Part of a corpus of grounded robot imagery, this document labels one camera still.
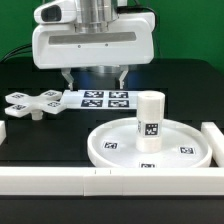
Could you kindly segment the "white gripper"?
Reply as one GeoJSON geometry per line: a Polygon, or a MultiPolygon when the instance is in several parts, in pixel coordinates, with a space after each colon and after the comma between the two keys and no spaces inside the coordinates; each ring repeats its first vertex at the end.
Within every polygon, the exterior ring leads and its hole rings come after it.
{"type": "MultiPolygon", "coordinates": [[[[154,57],[152,32],[155,15],[121,14],[101,33],[78,33],[73,24],[39,25],[33,32],[32,50],[40,69],[62,69],[61,74],[74,90],[70,68],[147,64],[154,57]]],[[[129,72],[122,66],[119,89],[129,72]]]]}

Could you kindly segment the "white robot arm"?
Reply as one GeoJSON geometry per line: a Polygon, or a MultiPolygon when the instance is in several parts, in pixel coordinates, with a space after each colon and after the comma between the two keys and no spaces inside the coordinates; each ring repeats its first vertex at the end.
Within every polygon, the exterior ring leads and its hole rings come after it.
{"type": "Polygon", "coordinates": [[[128,73],[154,58],[153,12],[131,12],[127,0],[52,0],[34,11],[32,54],[40,69],[59,69],[74,88],[73,68],[128,73]]]}

